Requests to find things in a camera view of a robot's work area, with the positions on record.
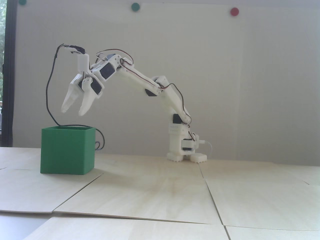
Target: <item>black cable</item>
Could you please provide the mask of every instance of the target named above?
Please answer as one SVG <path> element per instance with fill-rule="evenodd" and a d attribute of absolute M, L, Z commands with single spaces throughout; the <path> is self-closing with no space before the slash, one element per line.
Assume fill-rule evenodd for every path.
<path fill-rule="evenodd" d="M 186 110 L 185 110 L 185 108 L 184 108 L 183 95 L 182 95 L 182 93 L 180 92 L 180 90 L 178 89 L 178 87 L 177 87 L 174 83 L 170 83 L 169 85 L 167 85 L 167 86 L 165 86 L 165 87 L 162 86 L 162 85 L 160 85 L 160 89 L 166 90 L 170 85 L 173 85 L 173 86 L 176 88 L 176 90 L 179 92 L 180 96 L 181 96 L 182 110 L 184 111 L 184 113 L 185 113 L 188 117 L 190 117 L 190 123 L 189 123 L 189 124 L 184 123 L 184 124 L 190 127 L 190 124 L 191 124 L 191 122 L 192 122 L 192 118 L 191 118 L 191 116 L 186 112 Z"/>
<path fill-rule="evenodd" d="M 50 77 L 49 77 L 49 79 L 48 79 L 47 87 L 46 87 L 46 89 L 45 89 L 45 100 L 46 100 L 45 103 L 46 103 L 46 106 L 47 106 L 47 110 L 48 110 L 48 113 L 49 113 L 49 115 L 51 116 L 52 120 L 53 120 L 53 121 L 56 123 L 56 125 L 58 125 L 58 126 L 66 126 L 66 127 L 68 127 L 68 126 L 91 127 L 91 126 L 81 125 L 81 124 L 61 125 L 61 124 L 59 124 L 59 123 L 55 120 L 55 118 L 53 117 L 53 115 L 51 114 L 51 112 L 50 112 L 50 110 L 49 110 L 49 106 L 48 106 L 48 87 L 49 87 L 49 83 L 50 83 L 50 81 L 51 81 L 51 77 L 52 77 L 52 74 L 53 74 L 54 65 L 55 65 L 55 63 L 56 63 L 56 59 L 57 59 L 57 56 L 58 56 L 59 49 L 60 49 L 61 47 L 64 47 L 64 46 L 65 46 L 64 44 L 61 44 L 59 47 L 57 47 L 56 54 L 54 55 L 54 59 L 53 59 L 53 64 L 52 64 L 52 69 L 51 69 Z M 104 138 L 103 133 L 102 133 L 99 129 L 96 128 L 96 130 L 101 134 L 102 139 L 103 139 L 103 145 L 102 145 L 101 148 L 99 148 L 99 147 L 100 147 L 100 142 L 99 142 L 99 141 L 96 142 L 96 143 L 98 143 L 98 147 L 96 148 L 96 150 L 101 150 L 101 149 L 104 148 L 105 138 Z"/>
<path fill-rule="evenodd" d="M 97 52 L 97 54 L 96 54 L 97 58 L 101 59 L 101 58 L 99 57 L 100 54 L 103 53 L 103 52 L 106 52 L 106 51 L 120 51 L 120 52 L 123 52 L 123 53 L 126 54 L 129 58 L 131 58 L 132 64 L 131 64 L 131 63 L 128 63 L 128 62 L 127 62 L 127 63 L 128 63 L 130 66 L 133 65 L 133 58 L 130 56 L 130 54 L 128 54 L 127 52 L 125 52 L 125 51 L 123 51 L 123 50 L 121 50 L 121 49 L 117 49 L 117 48 L 111 48 L 111 49 L 105 49 L 105 50 L 103 50 L 103 51 L 99 51 L 99 52 Z"/>

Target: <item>tree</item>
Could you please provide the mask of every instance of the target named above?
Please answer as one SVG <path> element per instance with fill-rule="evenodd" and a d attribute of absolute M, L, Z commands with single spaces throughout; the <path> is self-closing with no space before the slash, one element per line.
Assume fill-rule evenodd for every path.
<path fill-rule="evenodd" d="M 3 95 L 2 65 L 4 62 L 4 35 L 5 35 L 6 13 L 7 13 L 7 0 L 0 0 L 0 101 L 2 101 L 2 95 Z"/>

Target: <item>green cube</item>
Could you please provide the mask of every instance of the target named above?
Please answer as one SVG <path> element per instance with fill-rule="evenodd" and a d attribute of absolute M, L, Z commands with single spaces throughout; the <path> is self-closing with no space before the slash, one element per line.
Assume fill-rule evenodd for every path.
<path fill-rule="evenodd" d="M 94 151 L 95 128 L 43 128 L 40 173 L 84 175 L 94 168 Z"/>

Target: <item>white backdrop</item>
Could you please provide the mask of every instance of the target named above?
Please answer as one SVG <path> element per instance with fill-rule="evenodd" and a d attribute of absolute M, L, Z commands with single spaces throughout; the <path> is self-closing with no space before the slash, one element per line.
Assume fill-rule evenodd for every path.
<path fill-rule="evenodd" d="M 230 7 L 144 3 L 134 13 L 130 4 L 102 0 L 19 6 L 14 146 L 40 147 L 41 128 L 54 125 L 45 86 L 55 50 L 66 43 L 91 56 L 120 48 L 143 74 L 166 75 L 184 95 L 192 131 L 212 143 L 214 159 L 319 164 L 320 12 L 246 6 L 233 18 Z M 166 155 L 168 117 L 160 100 L 121 77 L 105 84 L 85 116 L 77 115 L 80 100 L 60 113 L 76 71 L 76 56 L 61 50 L 49 86 L 61 124 L 99 128 L 106 153 Z"/>

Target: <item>robotic arm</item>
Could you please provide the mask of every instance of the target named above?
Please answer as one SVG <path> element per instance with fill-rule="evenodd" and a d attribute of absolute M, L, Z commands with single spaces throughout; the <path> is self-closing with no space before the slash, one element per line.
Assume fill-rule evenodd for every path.
<path fill-rule="evenodd" d="M 198 163 L 207 160 L 206 155 L 195 153 L 199 143 L 205 143 L 205 141 L 199 140 L 199 136 L 190 131 L 191 117 L 184 107 L 183 96 L 176 85 L 170 84 L 165 76 L 152 78 L 144 76 L 134 68 L 131 57 L 127 59 L 118 54 L 110 54 L 100 58 L 99 56 L 106 50 L 97 54 L 98 61 L 90 67 L 89 55 L 85 53 L 83 48 L 70 45 L 64 45 L 64 47 L 77 53 L 79 73 L 69 85 L 68 93 L 61 107 L 63 113 L 69 109 L 79 96 L 83 95 L 79 115 L 84 115 L 90 109 L 93 101 L 101 97 L 104 89 L 102 83 L 106 82 L 114 74 L 119 73 L 129 77 L 135 84 L 142 87 L 148 96 L 160 96 L 168 108 L 170 114 L 170 150 L 167 158 L 169 160 L 178 162 L 184 158 L 189 158 L 191 161 Z M 181 99 L 173 87 L 180 93 Z"/>

